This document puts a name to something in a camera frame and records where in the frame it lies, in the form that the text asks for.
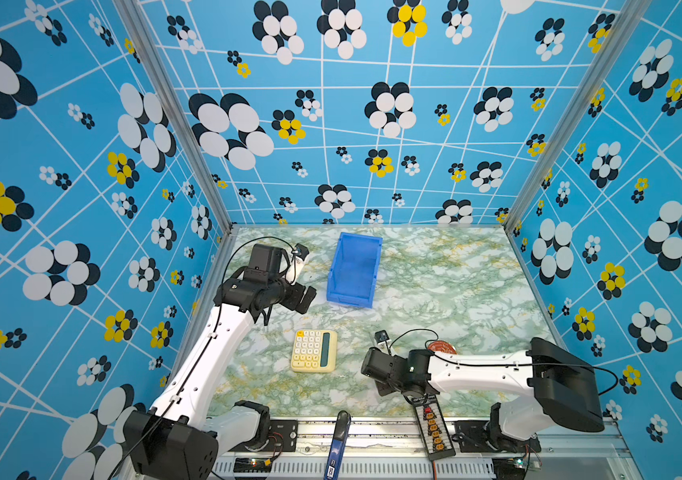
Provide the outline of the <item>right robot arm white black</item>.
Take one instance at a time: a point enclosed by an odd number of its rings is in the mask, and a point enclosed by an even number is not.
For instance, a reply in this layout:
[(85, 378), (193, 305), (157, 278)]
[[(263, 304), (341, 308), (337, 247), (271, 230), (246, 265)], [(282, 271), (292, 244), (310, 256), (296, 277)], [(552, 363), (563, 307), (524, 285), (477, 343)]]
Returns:
[[(414, 407), (425, 446), (440, 459), (465, 453), (538, 453), (538, 434), (553, 426), (582, 433), (604, 430), (593, 366), (540, 337), (527, 349), (500, 355), (462, 356), (428, 348), (401, 357), (368, 350), (361, 372), (380, 396), (401, 394)], [(513, 395), (497, 402), (484, 424), (461, 421), (453, 435), (438, 397), (454, 391)]]

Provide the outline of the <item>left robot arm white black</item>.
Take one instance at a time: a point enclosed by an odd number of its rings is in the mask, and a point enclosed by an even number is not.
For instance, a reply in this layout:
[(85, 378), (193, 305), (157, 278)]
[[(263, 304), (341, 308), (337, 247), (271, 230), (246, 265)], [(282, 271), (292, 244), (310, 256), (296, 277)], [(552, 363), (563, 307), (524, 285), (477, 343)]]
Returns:
[(208, 411), (236, 350), (258, 322), (281, 305), (307, 312), (316, 297), (298, 281), (309, 250), (283, 241), (251, 241), (250, 260), (219, 284), (214, 304), (189, 355), (147, 412), (130, 414), (123, 458), (114, 476), (141, 479), (206, 479), (218, 457), (237, 446), (261, 449), (270, 441), (270, 410), (238, 401), (225, 414)]

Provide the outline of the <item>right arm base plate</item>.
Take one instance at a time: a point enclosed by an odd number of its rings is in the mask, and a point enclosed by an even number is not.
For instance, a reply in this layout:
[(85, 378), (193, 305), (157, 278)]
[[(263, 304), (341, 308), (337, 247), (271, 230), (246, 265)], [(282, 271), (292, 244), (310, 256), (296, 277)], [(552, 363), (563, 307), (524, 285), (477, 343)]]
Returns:
[(540, 453), (541, 444), (538, 438), (517, 440), (499, 434), (492, 438), (488, 431), (488, 422), (480, 420), (463, 420), (454, 423), (455, 433), (452, 440), (462, 453)]

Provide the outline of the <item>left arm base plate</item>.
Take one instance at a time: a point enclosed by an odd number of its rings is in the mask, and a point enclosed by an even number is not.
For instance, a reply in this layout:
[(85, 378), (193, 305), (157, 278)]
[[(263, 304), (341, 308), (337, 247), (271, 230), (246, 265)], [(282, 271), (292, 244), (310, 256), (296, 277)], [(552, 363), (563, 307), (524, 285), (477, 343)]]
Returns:
[(271, 420), (266, 440), (255, 446), (242, 446), (242, 451), (258, 453), (295, 452), (297, 448), (299, 421), (294, 419)]

